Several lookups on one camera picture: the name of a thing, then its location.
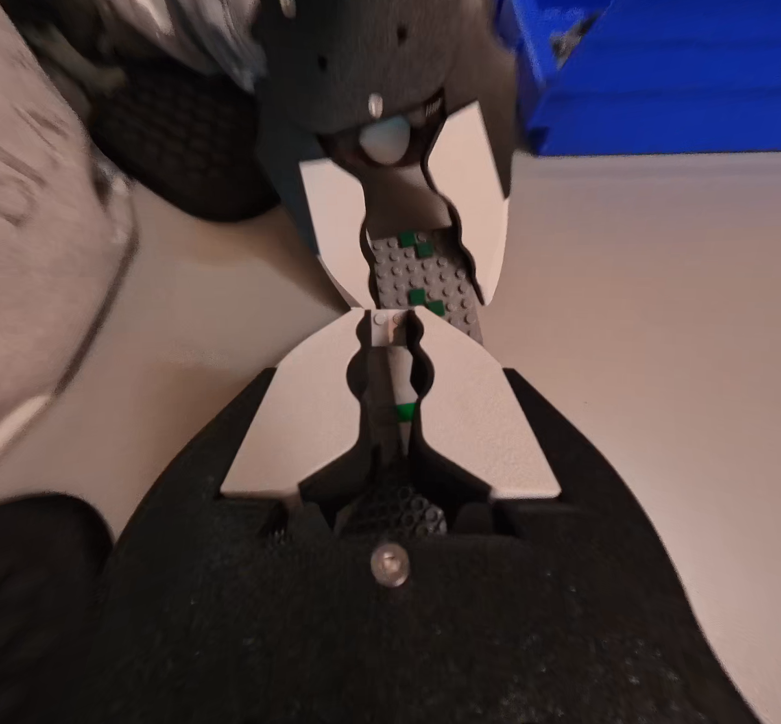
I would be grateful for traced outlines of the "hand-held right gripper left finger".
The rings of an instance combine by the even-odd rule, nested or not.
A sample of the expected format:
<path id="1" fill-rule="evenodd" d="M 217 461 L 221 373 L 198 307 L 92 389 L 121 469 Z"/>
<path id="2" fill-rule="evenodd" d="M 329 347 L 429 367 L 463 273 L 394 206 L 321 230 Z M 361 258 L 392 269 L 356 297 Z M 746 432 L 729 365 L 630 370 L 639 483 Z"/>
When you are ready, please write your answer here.
<path id="1" fill-rule="evenodd" d="M 330 527 L 375 472 L 366 407 L 370 314 L 355 308 L 277 365 L 220 496 L 317 506 Z"/>

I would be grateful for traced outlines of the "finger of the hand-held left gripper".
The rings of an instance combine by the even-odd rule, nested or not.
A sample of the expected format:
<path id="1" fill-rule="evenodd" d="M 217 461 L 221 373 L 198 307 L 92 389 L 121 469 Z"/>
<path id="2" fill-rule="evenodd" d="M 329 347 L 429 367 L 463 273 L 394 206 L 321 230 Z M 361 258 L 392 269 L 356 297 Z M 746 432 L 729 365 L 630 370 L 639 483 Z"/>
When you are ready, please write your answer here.
<path id="1" fill-rule="evenodd" d="M 350 307 L 373 308 L 362 184 L 330 159 L 303 161 L 299 169 L 322 268 Z"/>
<path id="2" fill-rule="evenodd" d="M 448 205 L 481 304 L 490 306 L 504 265 L 509 197 L 478 100 L 445 117 L 426 152 L 423 172 Z"/>

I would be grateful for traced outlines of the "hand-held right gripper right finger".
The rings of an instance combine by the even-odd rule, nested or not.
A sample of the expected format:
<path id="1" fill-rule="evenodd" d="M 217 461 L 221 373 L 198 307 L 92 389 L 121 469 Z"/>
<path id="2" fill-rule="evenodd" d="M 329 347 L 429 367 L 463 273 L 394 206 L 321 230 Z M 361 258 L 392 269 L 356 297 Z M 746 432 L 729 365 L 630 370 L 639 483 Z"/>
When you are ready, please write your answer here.
<path id="1" fill-rule="evenodd" d="M 561 485 L 501 364 L 426 308 L 408 314 L 417 399 L 408 455 L 415 487 L 448 524 L 470 504 L 545 503 Z"/>

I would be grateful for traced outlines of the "grey lego baseplate build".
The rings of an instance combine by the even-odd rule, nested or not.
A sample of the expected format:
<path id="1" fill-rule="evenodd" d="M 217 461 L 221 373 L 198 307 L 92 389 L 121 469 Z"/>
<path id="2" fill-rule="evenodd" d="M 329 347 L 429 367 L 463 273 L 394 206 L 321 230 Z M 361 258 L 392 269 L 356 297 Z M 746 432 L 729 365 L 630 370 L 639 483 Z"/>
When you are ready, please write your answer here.
<path id="1" fill-rule="evenodd" d="M 446 534 L 445 506 L 421 492 L 412 475 L 409 446 L 419 378 L 407 346 L 406 317 L 409 309 L 423 307 L 482 345 L 480 301 L 452 228 L 403 231 L 371 239 L 369 247 L 377 310 L 365 406 L 375 468 L 369 489 L 337 519 L 337 532 L 392 540 Z"/>

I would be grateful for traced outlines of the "blue plastic storage bin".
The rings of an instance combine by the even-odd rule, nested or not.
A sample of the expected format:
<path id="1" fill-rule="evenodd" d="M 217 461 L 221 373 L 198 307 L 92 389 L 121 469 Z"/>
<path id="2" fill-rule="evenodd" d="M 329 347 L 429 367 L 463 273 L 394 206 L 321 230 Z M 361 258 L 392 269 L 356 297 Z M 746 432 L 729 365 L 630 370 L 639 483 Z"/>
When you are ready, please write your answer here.
<path id="1" fill-rule="evenodd" d="M 780 0 L 491 0 L 542 157 L 779 151 Z"/>

